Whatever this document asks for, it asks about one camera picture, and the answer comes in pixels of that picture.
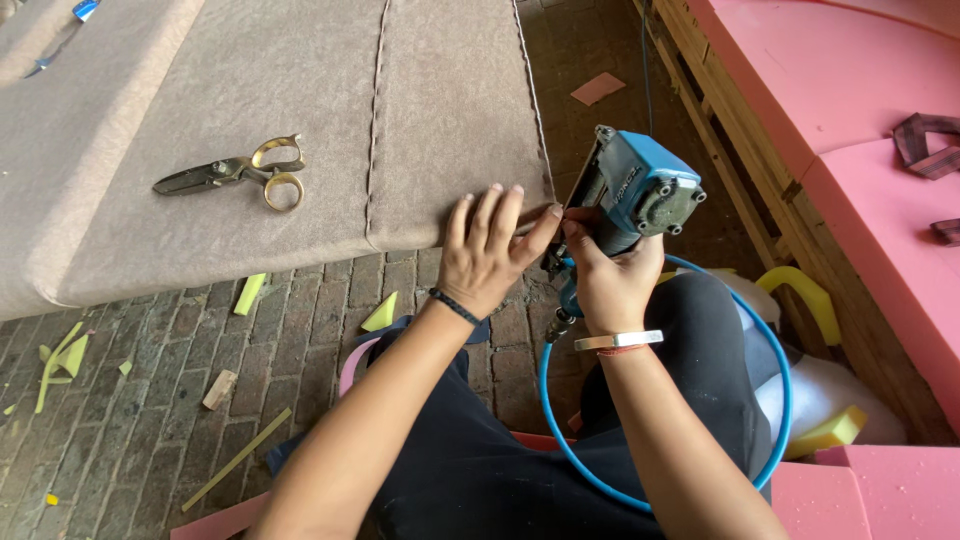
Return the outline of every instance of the black pants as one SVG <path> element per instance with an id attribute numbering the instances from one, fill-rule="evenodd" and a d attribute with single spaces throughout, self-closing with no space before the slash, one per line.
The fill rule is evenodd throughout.
<path id="1" fill-rule="evenodd" d="M 730 293 L 715 278 L 680 275 L 654 290 L 646 327 L 663 330 L 654 349 L 673 381 L 733 462 L 755 477 L 771 450 L 770 428 L 747 377 Z M 398 335 L 386 334 L 371 361 Z M 470 389 L 467 372 L 461 350 L 374 499 L 382 537 L 661 537 L 652 516 L 601 494 L 560 452 L 520 445 Z M 574 453 L 598 478 L 645 501 L 599 365 L 584 383 L 581 416 Z"/>

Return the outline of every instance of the pneumatic staple gun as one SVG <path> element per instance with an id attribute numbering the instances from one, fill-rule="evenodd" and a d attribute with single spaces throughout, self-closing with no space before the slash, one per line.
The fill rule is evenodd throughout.
<path id="1" fill-rule="evenodd" d="M 596 142 L 566 202 L 566 208 L 599 207 L 603 218 L 593 240 L 609 257 L 628 251 L 641 236 L 679 234 L 686 218 L 707 199 L 700 176 L 647 135 L 596 127 Z M 577 303 L 576 268 L 566 242 L 550 245 L 541 267 L 565 277 L 551 343 L 583 317 Z"/>

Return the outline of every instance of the blue air hose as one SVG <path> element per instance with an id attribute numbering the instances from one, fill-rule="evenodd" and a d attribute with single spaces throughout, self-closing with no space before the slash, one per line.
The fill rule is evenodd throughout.
<path id="1" fill-rule="evenodd" d="M 707 270 L 704 270 L 692 262 L 687 262 L 682 258 L 674 257 L 672 255 L 667 255 L 665 258 L 670 262 L 674 262 L 680 266 L 689 268 L 690 270 L 707 272 Z M 572 262 L 573 261 L 571 260 L 570 262 L 567 262 L 567 264 L 572 266 Z M 789 438 L 790 434 L 790 424 L 793 415 L 793 390 L 790 386 L 790 364 L 787 362 L 786 354 L 783 352 L 783 347 L 780 346 L 780 342 L 770 330 L 770 327 L 767 326 L 763 319 L 756 314 L 756 311 L 754 311 L 750 305 L 740 297 L 740 295 L 736 294 L 736 292 L 732 289 L 730 289 L 730 294 L 733 296 L 733 300 L 737 302 L 740 307 L 743 307 L 748 314 L 750 314 L 750 318 L 754 320 L 754 325 L 760 330 L 760 333 L 767 338 L 767 341 L 770 342 L 770 346 L 773 347 L 774 353 L 777 355 L 777 364 L 780 365 L 780 374 L 783 377 L 783 419 L 780 421 L 780 432 L 777 434 L 777 444 L 774 445 L 773 451 L 770 452 L 770 458 L 767 459 L 766 465 L 763 466 L 763 469 L 760 470 L 760 473 L 756 476 L 756 479 L 754 479 L 754 486 L 756 489 L 760 489 L 767 483 L 767 481 L 770 480 L 770 477 L 774 474 L 774 469 L 777 468 L 780 460 L 783 459 L 783 452 L 786 450 L 787 439 Z M 644 512 L 652 512 L 653 510 L 651 510 L 650 504 L 638 499 L 634 499 L 629 495 L 625 495 L 624 493 L 621 493 L 607 485 L 603 480 L 599 479 L 580 461 L 579 458 L 577 458 L 576 454 L 570 450 L 570 446 L 566 444 L 564 435 L 560 433 L 560 428 L 557 426 L 557 420 L 553 417 L 553 410 L 550 408 L 550 396 L 547 394 L 546 390 L 546 371 L 547 365 L 550 361 L 551 349 L 553 349 L 552 343 L 543 344 L 543 353 L 540 355 L 540 368 L 538 370 L 537 387 L 540 391 L 540 403 L 543 405 L 543 414 L 546 416 L 546 423 L 550 426 L 550 431 L 553 433 L 553 436 L 556 437 L 557 444 L 560 445 L 560 449 L 564 452 L 566 458 L 570 460 L 570 463 L 573 464 L 573 467 L 597 489 L 607 494 L 612 499 L 624 503 L 627 506 L 643 510 Z"/>

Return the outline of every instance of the black braided bracelet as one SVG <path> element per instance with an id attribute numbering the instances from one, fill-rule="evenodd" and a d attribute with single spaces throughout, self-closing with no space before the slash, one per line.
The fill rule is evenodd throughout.
<path id="1" fill-rule="evenodd" d="M 477 319 L 476 317 L 473 316 L 473 313 L 470 313 L 463 306 L 461 306 L 460 304 L 457 304 L 456 300 L 453 300 L 449 296 L 446 296 L 445 294 L 443 294 L 443 292 L 439 290 L 437 287 L 433 287 L 432 289 L 430 289 L 430 296 L 446 304 L 450 309 L 453 309 L 453 311 L 456 314 L 467 319 L 468 322 L 470 322 L 473 326 L 475 327 L 480 326 L 480 319 Z"/>

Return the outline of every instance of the hand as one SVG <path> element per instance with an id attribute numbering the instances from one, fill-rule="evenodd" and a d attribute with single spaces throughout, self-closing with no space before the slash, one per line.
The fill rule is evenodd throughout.
<path id="1" fill-rule="evenodd" d="M 504 193 L 502 185 L 494 184 L 480 199 L 467 233 L 472 201 L 473 194 L 468 193 L 450 215 L 437 288 L 482 319 L 500 305 L 523 270 L 546 250 L 563 209 L 553 205 L 526 236 L 514 237 L 523 187 L 515 185 Z"/>
<path id="2" fill-rule="evenodd" d="M 641 236 L 627 253 L 608 258 L 585 227 L 596 209 L 568 209 L 567 251 L 577 263 L 577 300 L 592 335 L 643 331 L 643 313 L 663 269 L 663 236 Z"/>

